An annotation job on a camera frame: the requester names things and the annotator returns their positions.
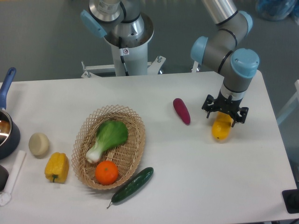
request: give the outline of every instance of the saucepan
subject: saucepan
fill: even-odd
[[[20,130],[6,110],[6,96],[16,73],[10,68],[0,88],[0,160],[8,157],[20,142]]]

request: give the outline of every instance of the purple sweet potato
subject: purple sweet potato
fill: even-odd
[[[189,125],[191,122],[190,114],[189,114],[188,109],[187,109],[185,103],[183,102],[183,100],[180,98],[174,99],[173,107],[174,107],[175,111],[177,112],[178,116],[182,119],[182,121],[186,125]]]

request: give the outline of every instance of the pepper stem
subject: pepper stem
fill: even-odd
[[[112,203],[112,202],[110,202],[110,204],[109,204],[109,206],[107,207],[107,209],[109,209],[109,207],[111,206],[111,203]]]
[[[53,174],[52,177],[53,177],[53,183],[54,183],[55,179],[58,178],[58,175]]]

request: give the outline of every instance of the cable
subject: cable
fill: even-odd
[[[295,223],[298,222],[298,221],[299,221],[299,218],[293,220],[290,224],[295,224]]]
[[[122,41],[122,38],[121,37],[118,37],[118,48],[121,49],[121,41]],[[124,56],[121,56],[121,63],[123,64],[123,67],[125,69],[125,74],[126,76],[129,76],[129,72],[127,70],[127,67],[126,67],[126,64],[125,64],[125,59],[124,59]]]

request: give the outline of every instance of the blue joint cap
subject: blue joint cap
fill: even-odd
[[[196,40],[191,49],[191,58],[194,61],[197,61],[199,64],[202,64],[202,60],[204,58],[204,53],[206,49],[206,43],[208,38],[205,36],[201,36]]]
[[[252,17],[244,11],[239,11],[239,13],[241,13],[245,17],[245,19],[247,20],[247,24],[248,24],[247,34],[248,34],[250,32],[250,30],[252,29],[252,26],[253,26]]]
[[[260,64],[260,58],[253,50],[242,48],[232,54],[230,63],[239,76],[253,78]]]
[[[80,17],[84,25],[90,32],[92,32],[93,35],[98,38],[102,38],[107,35],[103,27],[88,12],[83,10]]]

